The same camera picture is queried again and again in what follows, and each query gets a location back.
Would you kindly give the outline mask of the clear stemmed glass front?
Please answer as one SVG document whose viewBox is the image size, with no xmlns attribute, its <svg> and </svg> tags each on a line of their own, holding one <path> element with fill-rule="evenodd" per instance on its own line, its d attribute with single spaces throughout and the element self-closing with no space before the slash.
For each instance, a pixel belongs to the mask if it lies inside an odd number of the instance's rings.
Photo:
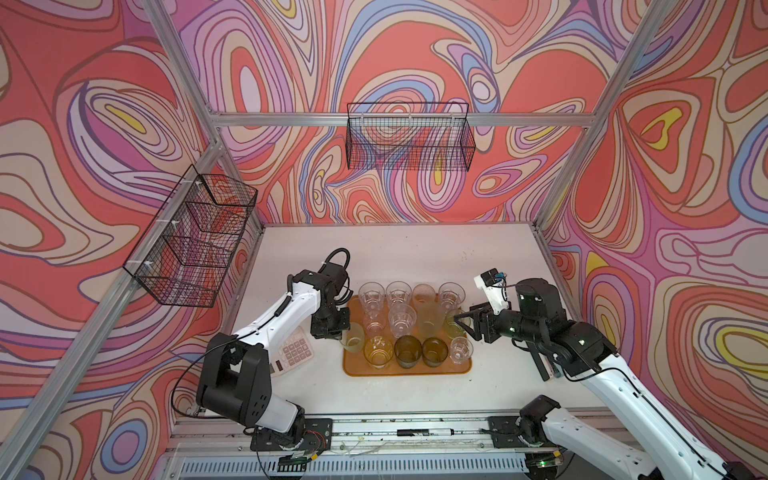
<svg viewBox="0 0 768 480">
<path fill-rule="evenodd" d="M 358 298 L 367 314 L 378 314 L 386 304 L 386 290 L 378 282 L 366 282 L 358 289 Z"/>
</svg>

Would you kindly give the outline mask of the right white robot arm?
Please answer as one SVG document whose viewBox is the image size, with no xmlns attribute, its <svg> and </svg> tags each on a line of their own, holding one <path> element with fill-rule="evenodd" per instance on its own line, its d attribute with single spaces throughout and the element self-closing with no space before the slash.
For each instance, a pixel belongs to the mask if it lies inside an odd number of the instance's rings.
<svg viewBox="0 0 768 480">
<path fill-rule="evenodd" d="M 542 358 L 597 396 L 638 442 L 632 448 L 540 395 L 503 427 L 489 421 L 496 440 L 530 447 L 563 447 L 614 479 L 752 479 L 739 461 L 727 461 L 689 431 L 633 374 L 615 345 L 595 326 L 568 318 L 558 289 L 542 278 L 509 284 L 491 269 L 474 279 L 487 300 L 456 319 L 474 340 L 508 338 L 535 361 Z"/>
</svg>

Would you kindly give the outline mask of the clear ribbed glass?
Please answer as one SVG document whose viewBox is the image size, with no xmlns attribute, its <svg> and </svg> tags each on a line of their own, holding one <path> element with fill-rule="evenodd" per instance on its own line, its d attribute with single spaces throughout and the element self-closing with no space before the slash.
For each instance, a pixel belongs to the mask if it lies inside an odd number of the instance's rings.
<svg viewBox="0 0 768 480">
<path fill-rule="evenodd" d="M 466 298 L 464 288 L 455 282 L 445 282 L 438 289 L 438 304 L 445 310 L 451 311 L 461 306 Z"/>
</svg>

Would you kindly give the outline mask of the frosted pale green tumbler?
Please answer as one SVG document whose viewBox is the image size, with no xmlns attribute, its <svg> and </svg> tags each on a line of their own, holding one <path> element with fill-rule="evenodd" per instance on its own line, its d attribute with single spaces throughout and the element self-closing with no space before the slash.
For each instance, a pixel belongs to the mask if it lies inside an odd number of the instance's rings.
<svg viewBox="0 0 768 480">
<path fill-rule="evenodd" d="M 417 304 L 417 326 L 424 338 L 435 337 L 442 330 L 445 311 L 437 302 Z"/>
</svg>

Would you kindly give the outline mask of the pink glass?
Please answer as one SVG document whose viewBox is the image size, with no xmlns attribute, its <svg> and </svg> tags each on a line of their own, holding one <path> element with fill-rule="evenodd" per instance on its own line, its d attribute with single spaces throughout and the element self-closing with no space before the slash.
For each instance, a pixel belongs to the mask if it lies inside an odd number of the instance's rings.
<svg viewBox="0 0 768 480">
<path fill-rule="evenodd" d="M 363 327 L 369 338 L 381 335 L 387 328 L 387 316 L 382 311 L 365 312 Z"/>
</svg>

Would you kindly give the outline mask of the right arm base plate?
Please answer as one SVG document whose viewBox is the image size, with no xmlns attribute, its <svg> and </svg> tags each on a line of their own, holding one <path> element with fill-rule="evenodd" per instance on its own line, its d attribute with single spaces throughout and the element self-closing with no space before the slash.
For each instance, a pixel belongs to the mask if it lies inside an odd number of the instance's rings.
<svg viewBox="0 0 768 480">
<path fill-rule="evenodd" d="M 490 416 L 487 433 L 495 448 L 554 448 L 544 433 L 542 422 L 529 417 Z"/>
</svg>

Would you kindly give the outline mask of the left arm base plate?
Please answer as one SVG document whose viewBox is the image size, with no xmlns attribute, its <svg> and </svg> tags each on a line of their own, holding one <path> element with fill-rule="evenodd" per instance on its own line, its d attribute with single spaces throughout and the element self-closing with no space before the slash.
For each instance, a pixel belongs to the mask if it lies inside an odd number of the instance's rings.
<svg viewBox="0 0 768 480">
<path fill-rule="evenodd" d="M 300 419 L 288 432 L 257 427 L 251 436 L 254 452 L 324 452 L 332 444 L 333 420 L 329 417 Z"/>
</svg>

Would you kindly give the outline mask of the light green ribbed glass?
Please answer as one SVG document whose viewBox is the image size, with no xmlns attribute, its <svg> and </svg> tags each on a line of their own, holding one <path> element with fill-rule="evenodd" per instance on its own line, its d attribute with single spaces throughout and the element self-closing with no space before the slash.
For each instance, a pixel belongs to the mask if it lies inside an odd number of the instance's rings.
<svg viewBox="0 0 768 480">
<path fill-rule="evenodd" d="M 456 323 L 455 317 L 464 312 L 461 308 L 456 308 L 448 311 L 445 314 L 443 322 L 443 331 L 450 339 L 461 338 L 466 336 L 465 330 Z"/>
</svg>

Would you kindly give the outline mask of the small clear glass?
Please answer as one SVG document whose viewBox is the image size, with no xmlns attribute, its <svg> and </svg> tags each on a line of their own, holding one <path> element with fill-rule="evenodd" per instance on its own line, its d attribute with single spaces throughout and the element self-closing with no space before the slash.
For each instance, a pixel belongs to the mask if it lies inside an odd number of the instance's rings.
<svg viewBox="0 0 768 480">
<path fill-rule="evenodd" d="M 474 352 L 473 343 L 466 337 L 457 337 L 451 341 L 449 357 L 455 365 L 467 363 Z"/>
</svg>

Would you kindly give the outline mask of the light green glass front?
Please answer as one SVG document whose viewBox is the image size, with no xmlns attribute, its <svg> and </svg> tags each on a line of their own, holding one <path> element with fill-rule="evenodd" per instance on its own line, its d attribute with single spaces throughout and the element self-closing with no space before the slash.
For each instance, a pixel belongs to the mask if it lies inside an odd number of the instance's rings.
<svg viewBox="0 0 768 480">
<path fill-rule="evenodd" d="M 360 352 L 365 345 L 365 329 L 356 322 L 351 322 L 347 330 L 342 333 L 340 343 L 348 353 Z"/>
</svg>

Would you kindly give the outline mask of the frosted pink tumbler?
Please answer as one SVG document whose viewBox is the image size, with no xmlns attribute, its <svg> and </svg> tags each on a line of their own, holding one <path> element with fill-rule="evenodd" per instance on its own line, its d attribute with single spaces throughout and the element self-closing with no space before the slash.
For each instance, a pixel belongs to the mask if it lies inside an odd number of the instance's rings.
<svg viewBox="0 0 768 480">
<path fill-rule="evenodd" d="M 418 284 L 412 290 L 412 303 L 415 308 L 421 308 L 426 304 L 435 303 L 436 298 L 436 291 L 428 284 Z"/>
</svg>

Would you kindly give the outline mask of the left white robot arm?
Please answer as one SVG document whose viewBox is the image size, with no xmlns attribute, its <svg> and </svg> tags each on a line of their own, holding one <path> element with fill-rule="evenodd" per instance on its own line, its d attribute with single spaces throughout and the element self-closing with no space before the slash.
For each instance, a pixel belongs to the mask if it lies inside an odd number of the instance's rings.
<svg viewBox="0 0 768 480">
<path fill-rule="evenodd" d="M 316 339 L 342 337 L 350 328 L 351 296 L 343 292 L 348 279 L 335 263 L 291 275 L 286 293 L 255 321 L 233 335 L 215 335 L 203 359 L 197 404 L 246 428 L 296 430 L 301 409 L 273 393 L 272 357 L 305 320 Z"/>
</svg>

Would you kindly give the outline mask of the yellow glass front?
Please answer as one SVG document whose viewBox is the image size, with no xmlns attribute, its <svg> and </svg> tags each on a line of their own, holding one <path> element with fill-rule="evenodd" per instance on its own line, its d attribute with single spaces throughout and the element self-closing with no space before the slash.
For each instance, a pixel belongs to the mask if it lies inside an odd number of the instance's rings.
<svg viewBox="0 0 768 480">
<path fill-rule="evenodd" d="M 387 336 L 373 336 L 366 340 L 363 353 L 366 362 L 372 368 L 381 369 L 393 359 L 394 344 Z"/>
</svg>

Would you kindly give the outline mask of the dark olive glass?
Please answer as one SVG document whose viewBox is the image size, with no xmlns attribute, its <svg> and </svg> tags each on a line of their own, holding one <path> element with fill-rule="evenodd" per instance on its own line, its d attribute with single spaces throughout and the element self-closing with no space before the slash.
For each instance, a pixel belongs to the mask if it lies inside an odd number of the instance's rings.
<svg viewBox="0 0 768 480">
<path fill-rule="evenodd" d="M 421 341 L 412 335 L 403 335 L 394 344 L 394 355 L 398 365 L 403 369 L 415 367 L 421 360 Z"/>
</svg>

